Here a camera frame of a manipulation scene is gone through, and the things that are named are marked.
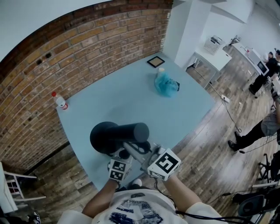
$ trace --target white t-shirt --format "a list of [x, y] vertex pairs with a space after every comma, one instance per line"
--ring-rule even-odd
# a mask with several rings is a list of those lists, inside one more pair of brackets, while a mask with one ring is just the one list
[[[220, 217], [209, 205], [196, 203], [186, 213]], [[58, 224], [221, 224], [217, 220], [200, 220], [185, 216], [182, 219], [167, 197], [158, 191], [137, 189], [114, 194], [110, 207], [94, 219], [77, 211], [65, 211]]]

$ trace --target black picture frame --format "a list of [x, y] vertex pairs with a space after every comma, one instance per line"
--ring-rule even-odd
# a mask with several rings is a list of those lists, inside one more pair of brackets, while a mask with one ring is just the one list
[[[154, 60], [155, 58], [158, 58], [159, 60], [161, 60], [162, 62], [159, 63], [158, 65], [154, 65], [153, 63], [151, 63], [152, 60]], [[163, 59], [161, 59], [158, 56], [153, 57], [152, 59], [148, 60], [147, 63], [150, 64], [152, 67], [156, 68], [159, 67], [160, 65], [162, 65], [165, 61]]]

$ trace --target gray shirt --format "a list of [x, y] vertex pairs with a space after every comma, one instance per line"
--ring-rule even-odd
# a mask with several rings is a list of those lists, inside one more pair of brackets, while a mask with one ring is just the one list
[[265, 136], [272, 136], [280, 129], [280, 125], [277, 123], [276, 110], [262, 120], [261, 129]]

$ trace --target brick wall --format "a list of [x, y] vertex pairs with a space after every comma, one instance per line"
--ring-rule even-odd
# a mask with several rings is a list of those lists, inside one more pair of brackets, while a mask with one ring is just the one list
[[0, 160], [26, 171], [67, 142], [51, 96], [162, 50], [172, 0], [114, 0], [68, 13], [0, 62]]

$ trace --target black cylinder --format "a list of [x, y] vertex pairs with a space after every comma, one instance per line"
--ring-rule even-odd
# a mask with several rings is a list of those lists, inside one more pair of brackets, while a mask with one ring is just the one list
[[122, 142], [145, 142], [149, 137], [149, 128], [144, 123], [110, 127], [105, 131], [108, 140]]

